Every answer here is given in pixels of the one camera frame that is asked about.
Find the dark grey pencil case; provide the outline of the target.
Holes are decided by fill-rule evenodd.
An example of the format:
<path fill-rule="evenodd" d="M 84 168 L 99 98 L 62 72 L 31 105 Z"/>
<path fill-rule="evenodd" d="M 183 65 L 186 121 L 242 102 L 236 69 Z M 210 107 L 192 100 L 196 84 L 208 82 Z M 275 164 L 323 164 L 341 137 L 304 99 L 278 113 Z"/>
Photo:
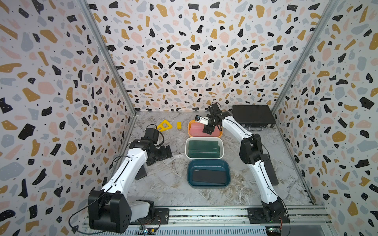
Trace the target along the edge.
<path fill-rule="evenodd" d="M 135 180 L 138 181 L 147 176 L 146 164 L 143 164 L 135 176 Z"/>
<path fill-rule="evenodd" d="M 279 181 L 277 179 L 273 164 L 268 154 L 262 154 L 262 161 L 269 177 L 269 180 L 273 186 L 277 186 Z"/>
<path fill-rule="evenodd" d="M 224 185 L 228 182 L 225 171 L 195 169 L 192 180 L 194 182 Z"/>

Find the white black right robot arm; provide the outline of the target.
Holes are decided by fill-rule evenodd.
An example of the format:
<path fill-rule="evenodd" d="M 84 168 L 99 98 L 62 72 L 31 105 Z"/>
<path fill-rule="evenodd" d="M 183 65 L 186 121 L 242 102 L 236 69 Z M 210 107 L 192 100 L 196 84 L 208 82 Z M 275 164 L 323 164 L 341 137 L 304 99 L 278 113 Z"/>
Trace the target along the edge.
<path fill-rule="evenodd" d="M 204 124 L 203 133 L 211 134 L 215 128 L 228 130 L 240 143 L 239 157 L 249 167 L 257 182 L 261 196 L 263 218 L 271 222 L 286 213 L 281 197 L 275 192 L 278 184 L 270 154 L 264 153 L 265 146 L 258 134 L 246 130 L 228 111 L 222 111 L 218 104 L 208 107 L 209 114 L 205 117 L 197 115 L 195 121 Z"/>

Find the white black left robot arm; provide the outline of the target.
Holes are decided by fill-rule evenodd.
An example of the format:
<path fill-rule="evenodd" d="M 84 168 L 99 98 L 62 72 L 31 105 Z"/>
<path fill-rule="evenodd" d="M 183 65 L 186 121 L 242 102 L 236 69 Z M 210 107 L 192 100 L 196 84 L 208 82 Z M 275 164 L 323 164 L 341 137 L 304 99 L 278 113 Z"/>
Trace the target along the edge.
<path fill-rule="evenodd" d="M 124 233 L 136 221 L 152 223 L 156 218 L 151 200 L 127 201 L 129 189 L 140 169 L 172 157 L 170 146 L 157 146 L 151 140 L 134 140 L 113 177 L 88 197 L 89 227 L 113 233 Z"/>

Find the white storage box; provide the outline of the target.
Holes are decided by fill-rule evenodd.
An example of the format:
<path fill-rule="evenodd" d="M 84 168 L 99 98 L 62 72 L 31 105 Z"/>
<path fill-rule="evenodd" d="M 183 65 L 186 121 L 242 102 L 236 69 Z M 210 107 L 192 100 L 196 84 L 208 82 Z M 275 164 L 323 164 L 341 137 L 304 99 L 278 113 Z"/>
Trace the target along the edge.
<path fill-rule="evenodd" d="M 220 158 L 190 158 L 188 157 L 188 142 L 191 141 L 191 140 L 214 140 L 214 141 L 217 141 L 219 143 L 219 146 L 220 146 Z M 217 159 L 222 159 L 223 156 L 224 156 L 224 146 L 223 146 L 223 141 L 220 139 L 220 138 L 217 138 L 217 137 L 191 137 L 191 138 L 188 138 L 186 140 L 186 143 L 185 143 L 185 155 L 188 159 L 191 159 L 191 160 L 204 160 L 204 159 L 210 159 L 210 160 L 217 160 Z"/>

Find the teal storage box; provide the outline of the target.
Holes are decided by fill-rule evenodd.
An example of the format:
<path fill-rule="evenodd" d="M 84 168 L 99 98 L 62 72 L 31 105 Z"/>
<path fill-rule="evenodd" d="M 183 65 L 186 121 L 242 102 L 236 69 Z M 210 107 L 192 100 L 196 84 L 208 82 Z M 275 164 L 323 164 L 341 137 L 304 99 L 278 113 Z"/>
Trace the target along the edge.
<path fill-rule="evenodd" d="M 195 169 L 225 171 L 227 174 L 228 182 L 224 185 L 194 182 L 192 180 L 192 177 L 193 177 L 193 172 Z M 226 188 L 230 184 L 230 182 L 231 182 L 231 176 L 230 176 L 229 165 L 224 160 L 221 160 L 221 159 L 193 160 L 188 164 L 188 183 L 193 188 Z"/>

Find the yellow triangular ruler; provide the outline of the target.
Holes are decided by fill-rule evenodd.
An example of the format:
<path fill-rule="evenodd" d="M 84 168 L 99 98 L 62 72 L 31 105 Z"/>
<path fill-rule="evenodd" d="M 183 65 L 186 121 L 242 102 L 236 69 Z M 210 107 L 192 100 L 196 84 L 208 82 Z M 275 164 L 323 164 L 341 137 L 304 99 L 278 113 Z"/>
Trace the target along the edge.
<path fill-rule="evenodd" d="M 173 126 L 171 123 L 169 123 L 167 120 L 164 120 L 162 123 L 160 123 L 156 129 L 160 132 L 164 132 L 164 131 L 167 131 L 167 130 L 170 130 L 172 129 Z"/>

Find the black briefcase with metal latches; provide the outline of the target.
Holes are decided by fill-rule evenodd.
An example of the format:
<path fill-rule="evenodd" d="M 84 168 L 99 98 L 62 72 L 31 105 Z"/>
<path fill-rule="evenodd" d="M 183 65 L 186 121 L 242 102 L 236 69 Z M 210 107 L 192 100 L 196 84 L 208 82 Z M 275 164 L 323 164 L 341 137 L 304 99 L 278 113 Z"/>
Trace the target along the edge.
<path fill-rule="evenodd" d="M 268 105 L 233 105 L 232 116 L 244 128 L 268 128 L 276 125 Z"/>

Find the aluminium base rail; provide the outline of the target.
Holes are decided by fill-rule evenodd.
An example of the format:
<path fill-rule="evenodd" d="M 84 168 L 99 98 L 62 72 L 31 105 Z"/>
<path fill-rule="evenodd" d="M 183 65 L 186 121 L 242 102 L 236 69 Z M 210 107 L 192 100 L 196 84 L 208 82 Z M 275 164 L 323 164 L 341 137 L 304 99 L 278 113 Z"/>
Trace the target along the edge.
<path fill-rule="evenodd" d="M 266 221 L 255 206 L 157 207 L 151 224 L 129 225 L 124 236 L 335 236 L 322 206 L 288 206 L 281 217 Z"/>

